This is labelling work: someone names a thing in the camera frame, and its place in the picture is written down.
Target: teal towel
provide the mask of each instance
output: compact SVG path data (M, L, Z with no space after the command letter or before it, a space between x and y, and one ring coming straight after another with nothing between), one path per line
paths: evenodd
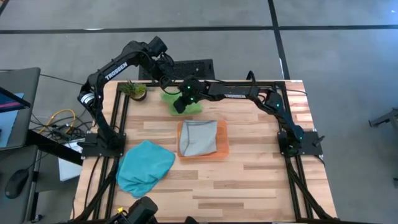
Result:
M144 196L169 171L175 155L148 140L130 149L119 163L116 180L134 198Z

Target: yellow cable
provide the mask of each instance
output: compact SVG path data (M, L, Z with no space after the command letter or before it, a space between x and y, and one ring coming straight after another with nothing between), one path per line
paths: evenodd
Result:
M76 120L76 114L75 114L75 112L74 112L73 110L71 110L71 109L64 109L64 110L60 110L60 111L55 112L55 114L53 114L53 115L51 116L51 118L49 119L49 121L48 121L45 125L48 126L48 125L51 123L51 121L56 117L56 115L58 115L58 114L60 114L60 113L63 113L63 112L67 112L67 111L69 111L69 112L71 112L71 113L73 114L73 121L72 121L70 127L67 129L67 131L66 131L65 133L69 132L70 129L73 127L73 123L74 123L75 120ZM46 127L43 127L43 128L39 131L39 134L41 134L45 129L46 129Z

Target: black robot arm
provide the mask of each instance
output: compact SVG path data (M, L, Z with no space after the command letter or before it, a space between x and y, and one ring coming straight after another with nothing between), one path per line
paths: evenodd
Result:
M79 102L90 112L98 125L98 134L107 149L120 147L120 136L110 127L102 113L103 89L105 84L119 75L128 66L141 65L154 80L160 81L160 85L168 85L170 79L162 78L164 75L174 73L173 61L165 54L166 45L159 37L155 37L149 44L145 42L131 41L122 50L121 54L112 59L110 63L89 75L82 86L78 96Z
M249 75L254 77L252 71L249 72ZM292 117L286 113L283 107L282 97L271 89L259 88L256 85L226 86L222 82L200 82L192 77L185 79L178 89L182 96L174 102L174 107L179 113L182 113L187 105L200 100L220 101L226 98L251 100L260 110L276 117L286 131L289 147L301 148L303 129L294 124Z

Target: plant pot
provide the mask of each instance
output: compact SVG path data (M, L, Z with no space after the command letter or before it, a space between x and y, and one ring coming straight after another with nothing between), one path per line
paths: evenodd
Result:
M140 102L140 101L144 100L145 98L147 98L147 90L145 90L145 93L142 94L141 96L139 96L138 98L133 98L133 97L131 97L131 96L130 96L130 98L131 98L132 100L134 100L134 101Z

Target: computer mouse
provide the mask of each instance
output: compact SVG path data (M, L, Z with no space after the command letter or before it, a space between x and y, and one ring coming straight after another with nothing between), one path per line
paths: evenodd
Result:
M9 199L14 199L18 197L24 189L28 177L29 170L17 170L7 182L5 190L6 197Z

